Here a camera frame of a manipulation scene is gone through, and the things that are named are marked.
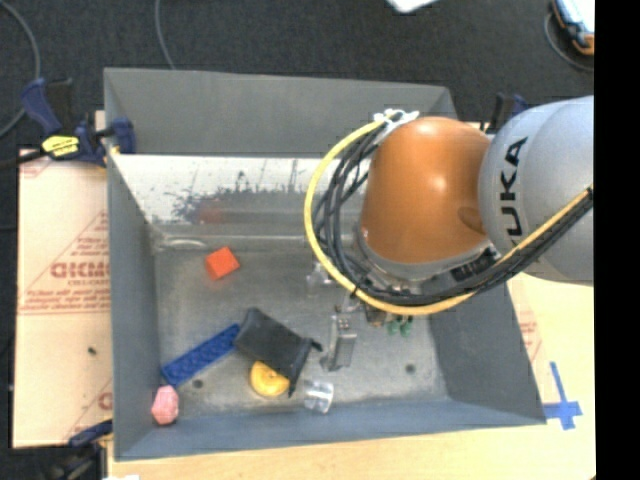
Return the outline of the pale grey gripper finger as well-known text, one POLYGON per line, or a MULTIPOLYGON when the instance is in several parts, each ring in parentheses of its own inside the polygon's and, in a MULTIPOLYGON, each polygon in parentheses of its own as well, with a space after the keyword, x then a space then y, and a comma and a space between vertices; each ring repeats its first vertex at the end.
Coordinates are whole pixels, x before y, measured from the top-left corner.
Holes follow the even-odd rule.
POLYGON ((351 365, 357 332, 348 317, 331 317, 327 354, 321 359, 325 371, 337 371, 351 365))
POLYGON ((308 296, 317 296, 325 289, 333 286, 333 279, 319 263, 314 262, 310 272, 306 275, 306 293, 308 296))

